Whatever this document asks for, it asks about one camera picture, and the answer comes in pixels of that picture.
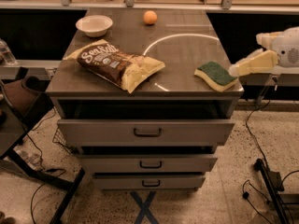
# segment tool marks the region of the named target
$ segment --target yellow sponge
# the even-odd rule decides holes
[[[194,74],[201,77],[212,89],[223,92],[234,86],[238,81],[237,77],[232,77],[218,63],[209,62],[199,66]]]

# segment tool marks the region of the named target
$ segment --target black cable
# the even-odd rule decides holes
[[[26,135],[30,139],[30,141],[34,145],[34,147],[39,150],[39,152],[40,152],[39,165],[42,167],[42,170],[45,170],[45,167],[43,166],[43,151],[36,145],[35,141],[30,137],[29,134],[26,134]]]
[[[257,148],[260,150],[260,152],[261,152],[262,155],[263,155],[263,159],[264,159],[265,165],[266,165],[266,167],[267,167],[268,170],[270,170],[270,168],[269,168],[269,164],[268,164],[267,158],[265,157],[265,155],[264,155],[264,153],[263,153],[263,150],[262,150],[262,148],[261,148],[261,146],[260,146],[260,144],[259,144],[259,142],[258,142],[257,137],[253,134],[253,132],[251,131],[251,129],[250,129],[250,127],[249,127],[249,118],[251,117],[251,115],[252,115],[255,111],[262,110],[262,109],[266,108],[266,107],[270,104],[270,102],[271,102],[271,100],[269,100],[269,101],[267,102],[267,104],[265,104],[264,106],[262,106],[262,107],[260,107],[260,108],[255,107],[255,109],[253,109],[253,110],[251,111],[251,113],[249,114],[249,116],[247,117],[246,122],[245,122],[245,124],[246,124],[246,128],[248,129],[250,136],[252,137],[252,139],[253,139],[255,145],[257,146]]]
[[[34,224],[36,224],[36,221],[35,221],[35,217],[34,217],[33,202],[34,202],[34,197],[36,196],[36,193],[37,193],[43,186],[45,186],[46,184],[51,183],[51,182],[54,181],[56,178],[58,178],[58,177],[60,177],[61,175],[65,174],[65,172],[66,172],[65,169],[60,169],[60,168],[58,168],[58,169],[49,169],[49,170],[46,170],[46,172],[49,172],[49,173],[53,173],[53,172],[55,172],[55,171],[60,171],[60,170],[61,170],[62,172],[61,172],[59,175],[54,176],[54,178],[53,178],[52,180],[50,180],[50,181],[48,181],[48,182],[43,183],[42,185],[40,185],[40,186],[36,189],[36,191],[34,192],[32,198],[31,198],[31,202],[30,202],[30,212],[31,212],[31,218],[32,218]]]
[[[44,118],[44,119],[42,119],[31,131],[35,131],[35,130],[37,130],[38,128],[39,128],[39,126],[44,122],[44,121],[46,121],[47,119],[52,119],[52,118],[54,118],[55,116],[56,116],[56,109],[55,109],[55,107],[53,108],[53,110],[54,110],[54,114],[53,115],[51,115],[50,117],[47,117],[47,118]]]
[[[265,217],[261,212],[259,212],[258,209],[255,208],[255,206],[251,203],[251,201],[249,200],[249,193],[247,191],[245,191],[245,185],[246,184],[249,184],[251,185],[256,191],[258,191],[261,195],[263,195],[265,197],[265,199],[269,202],[269,199],[259,190],[257,190],[251,183],[249,180],[246,180],[244,183],[243,183],[243,186],[242,186],[242,197],[243,199],[245,199],[247,202],[249,202],[249,204],[251,205],[251,207],[254,209],[254,211],[256,211],[256,213],[258,215],[260,215],[262,218],[264,218],[268,223],[272,224],[272,222],[267,218]]]
[[[282,179],[282,181],[281,181],[281,185],[280,185],[280,187],[282,188],[282,186],[283,186],[283,182],[287,179],[287,177],[288,177],[289,175],[292,175],[292,174],[295,174],[295,173],[299,173],[299,169],[298,169],[298,170],[291,171],[291,172],[289,172],[285,177],[283,177],[283,179]]]

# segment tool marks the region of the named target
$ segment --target cabinet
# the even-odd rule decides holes
[[[146,55],[166,67],[133,93],[72,61],[60,63],[47,89],[66,143],[78,149],[99,189],[199,189],[234,127],[240,83],[216,92],[194,76],[208,61],[230,65],[205,11],[156,12],[159,22],[145,26],[133,19],[142,18],[144,9],[88,11],[113,20],[102,38],[127,53],[143,54],[156,44]],[[92,41],[77,31],[66,55]]]

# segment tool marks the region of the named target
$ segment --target terrazzo floor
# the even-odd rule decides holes
[[[263,101],[262,110],[255,109],[253,102],[240,101],[232,119],[235,126],[223,147],[218,147],[218,160],[199,190],[149,191],[101,191],[97,189],[89,174],[83,177],[75,196],[62,217],[63,223],[166,223],[166,224],[243,224],[280,223],[278,215],[266,203],[265,184],[260,172],[253,164],[263,155],[272,171],[286,176],[299,169],[299,103]],[[53,110],[30,137],[42,150],[43,165],[47,169],[60,168],[61,175],[72,180],[80,169],[78,160],[57,143],[52,142],[59,118]],[[255,135],[257,143],[250,135]],[[20,153],[39,154],[38,149],[26,137],[22,146],[15,149]],[[14,175],[0,169],[0,211],[6,215],[3,223],[49,223],[56,208],[64,197],[64,191],[49,185]],[[243,199],[249,193],[248,201]],[[299,174],[290,175],[284,182],[284,193],[299,193]],[[140,207],[133,195],[146,199],[152,195],[149,210],[138,219]],[[299,206],[289,208],[290,223],[299,223]]]

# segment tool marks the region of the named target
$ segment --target cable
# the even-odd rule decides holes
[[[45,170],[45,167],[43,166],[43,151],[36,145],[35,141],[30,137],[29,134],[26,135],[30,139],[34,147],[39,150],[40,152],[39,165],[41,166],[42,170]]]
[[[258,215],[260,215],[262,218],[264,218],[268,223],[270,223],[270,224],[272,224],[272,222],[267,218],[267,217],[265,217],[261,212],[259,212],[259,210],[258,209],[256,209],[255,208],[255,206],[251,203],[251,201],[249,200],[249,193],[247,192],[247,191],[245,191],[245,185],[246,184],[249,184],[249,185],[251,185],[256,191],[258,191],[262,196],[264,196],[265,197],[265,199],[268,201],[268,202],[270,202],[269,201],[269,199],[261,192],[261,191],[259,191],[259,190],[257,190],[251,183],[250,183],[250,181],[249,180],[246,180],[244,183],[243,183],[243,186],[242,186],[242,197],[243,197],[243,199],[245,199],[247,202],[249,202],[249,204],[251,205],[251,207],[256,211],[256,213],[258,214]]]
[[[258,149],[260,150],[260,152],[261,152],[262,155],[263,155],[263,159],[264,159],[265,165],[266,165],[266,167],[267,167],[268,170],[270,170],[270,168],[269,168],[269,164],[268,164],[267,158],[265,157],[265,155],[264,155],[264,153],[263,153],[263,150],[262,150],[262,148],[261,148],[261,146],[260,146],[260,144],[259,144],[259,142],[258,142],[258,140],[257,140],[257,137],[253,134],[253,132],[251,131],[251,129],[250,129],[250,127],[249,127],[249,118],[251,117],[251,115],[252,115],[255,111],[262,110],[262,109],[266,108],[266,107],[270,104],[270,102],[271,102],[271,100],[269,100],[269,101],[267,102],[267,104],[265,104],[264,106],[262,106],[262,107],[260,107],[260,108],[257,108],[257,107],[256,107],[255,109],[253,109],[253,110],[251,111],[251,113],[249,114],[249,116],[247,117],[246,122],[245,122],[245,124],[246,124],[246,128],[248,129],[250,136],[252,137],[252,139],[253,139],[255,145],[258,147]]]
[[[53,110],[54,110],[54,114],[53,115],[51,115],[50,117],[47,117],[47,118],[44,118],[44,119],[42,119],[31,131],[35,131],[35,130],[37,130],[38,128],[39,128],[39,126],[44,122],[44,121],[46,121],[47,119],[52,119],[52,118],[54,118],[55,116],[56,116],[56,109],[55,109],[55,107],[53,108]]]
[[[66,172],[65,169],[60,169],[60,168],[58,168],[58,169],[49,169],[49,170],[47,170],[46,172],[53,173],[53,172],[55,172],[55,171],[62,171],[62,172],[61,172],[59,175],[54,176],[54,178],[53,178],[51,181],[48,181],[48,182],[43,183],[42,185],[40,185],[40,186],[36,189],[36,191],[34,192],[32,198],[31,198],[31,202],[30,202],[30,212],[31,212],[31,218],[32,218],[34,224],[36,224],[36,221],[35,221],[35,217],[34,217],[33,202],[34,202],[34,197],[36,196],[36,193],[37,193],[43,186],[45,186],[46,184],[51,183],[51,182],[54,181],[56,178],[58,178],[58,177],[60,177],[61,175],[65,174],[65,172]]]
[[[58,144],[61,146],[67,153],[72,154],[75,150],[72,150],[71,147],[65,145],[64,135],[61,133],[59,128],[56,129],[55,135],[53,136],[52,143]]]
[[[281,185],[280,185],[280,187],[283,186],[283,182],[286,180],[286,178],[287,178],[289,175],[293,175],[293,174],[295,174],[295,173],[299,173],[299,169],[298,169],[298,170],[291,171],[291,172],[289,172],[285,177],[283,177],[283,179],[282,179],[282,181],[281,181]]]

